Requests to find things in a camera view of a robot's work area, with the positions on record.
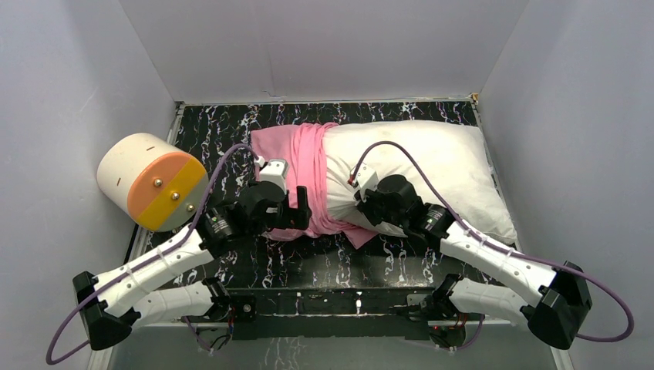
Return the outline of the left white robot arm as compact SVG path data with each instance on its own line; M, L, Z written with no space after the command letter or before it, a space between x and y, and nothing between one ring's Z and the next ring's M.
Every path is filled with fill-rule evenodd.
M217 278L181 288L163 285L274 230L307 230L312 215L308 190L289 191L269 181L252 183L236 200L214 203L198 219L151 251L111 271L84 271L72 280L90 347L107 349L145 325L184 317L222 321L236 315L243 299L232 299Z

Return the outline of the pink pillowcase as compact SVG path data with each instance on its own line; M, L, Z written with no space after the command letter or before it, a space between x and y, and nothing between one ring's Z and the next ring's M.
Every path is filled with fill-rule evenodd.
M303 123L279 125L251 132L251 147L265 159L283 159L288 163L286 184L289 203L298 206L297 186L307 190L308 205L312 212L307 230L274 229L265 233L273 241L293 241L306 236L344 233L350 244L361 248L378 233L363 227L334 219L328 212L327 162L322 143L325 133L337 123Z

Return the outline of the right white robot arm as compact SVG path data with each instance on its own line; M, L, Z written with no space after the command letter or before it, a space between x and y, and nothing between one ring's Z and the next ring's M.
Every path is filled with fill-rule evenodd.
M378 179L372 173L355 176L349 183L357 210L371 224L397 226L412 242L463 261L497 281L482 284L449 274L422 301L408 299L410 318L480 314L527 328L553 348L571 347L592 308L579 266L566 262L555 268L525 260L522 253L474 229L447 207L423 202L403 175Z

